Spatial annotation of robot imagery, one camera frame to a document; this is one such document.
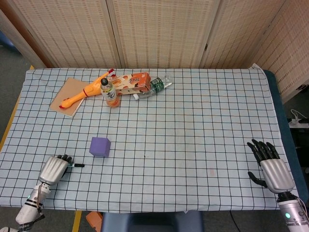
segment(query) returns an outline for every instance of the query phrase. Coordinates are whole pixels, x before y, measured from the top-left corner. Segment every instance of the blue table edge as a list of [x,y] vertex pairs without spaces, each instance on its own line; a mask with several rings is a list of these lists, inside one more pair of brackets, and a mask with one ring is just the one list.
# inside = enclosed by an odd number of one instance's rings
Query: blue table edge
[[300,199],[302,199],[304,202],[307,202],[309,198],[308,188],[298,161],[290,127],[287,122],[283,104],[280,98],[276,76],[269,70],[264,70],[264,73],[268,80],[270,93],[275,106],[279,129],[281,132],[281,140],[293,174],[298,195]]

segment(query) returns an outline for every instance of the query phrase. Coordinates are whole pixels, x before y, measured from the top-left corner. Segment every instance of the water bottle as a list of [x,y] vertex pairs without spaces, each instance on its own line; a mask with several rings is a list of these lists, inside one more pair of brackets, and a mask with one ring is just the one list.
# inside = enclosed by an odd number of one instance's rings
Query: water bottle
[[101,79],[101,94],[111,108],[119,106],[120,98],[117,96],[115,87],[111,82],[108,82],[106,78]]
[[133,97],[135,100],[138,100],[140,98],[148,98],[161,90],[165,89],[166,87],[173,84],[172,78],[169,75],[164,75],[162,78],[156,78],[155,80],[150,82],[150,90],[144,93],[135,93],[133,94]]

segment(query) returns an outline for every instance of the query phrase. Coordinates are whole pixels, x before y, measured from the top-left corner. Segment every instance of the silver robotic hand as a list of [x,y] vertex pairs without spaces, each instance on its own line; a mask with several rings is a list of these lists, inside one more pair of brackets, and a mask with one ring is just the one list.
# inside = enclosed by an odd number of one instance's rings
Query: silver robotic hand
[[278,206],[291,232],[309,232],[306,207],[303,207],[300,199],[291,193],[295,184],[276,148],[270,143],[265,144],[255,139],[252,139],[252,142],[253,144],[247,144],[262,169],[264,180],[256,178],[252,172],[248,172],[249,178],[278,194]]
[[[50,193],[49,186],[58,183],[71,163],[71,160],[72,158],[67,155],[50,157],[48,159],[39,175],[39,181],[41,183],[34,187],[16,217],[16,222],[19,224],[19,232],[31,230],[35,222],[45,218],[41,207]],[[16,231],[7,227],[0,230],[0,232]]]

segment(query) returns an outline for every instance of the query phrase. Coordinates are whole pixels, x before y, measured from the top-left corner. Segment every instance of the black wire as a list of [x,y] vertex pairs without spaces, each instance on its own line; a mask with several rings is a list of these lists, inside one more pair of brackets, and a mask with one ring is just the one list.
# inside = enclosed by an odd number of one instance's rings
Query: black wire
[[232,215],[232,211],[231,211],[231,210],[230,210],[230,215],[231,215],[231,218],[232,218],[232,220],[233,220],[233,222],[234,222],[234,224],[235,224],[237,230],[240,232],[240,229],[239,229],[238,225],[236,224],[236,222],[235,222],[235,220],[234,220],[234,217],[233,217],[233,215]]

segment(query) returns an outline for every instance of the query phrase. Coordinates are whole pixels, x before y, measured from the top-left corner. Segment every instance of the bottle cap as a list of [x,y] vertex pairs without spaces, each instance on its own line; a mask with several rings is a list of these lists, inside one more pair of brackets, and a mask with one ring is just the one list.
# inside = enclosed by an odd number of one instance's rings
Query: bottle cap
[[139,97],[139,95],[138,94],[133,94],[133,97],[134,97],[134,99],[137,101],[138,99],[140,99],[140,97]]
[[101,79],[101,84],[102,84],[103,86],[107,85],[107,84],[108,84],[108,80],[107,80],[106,78],[102,78],[102,79]]

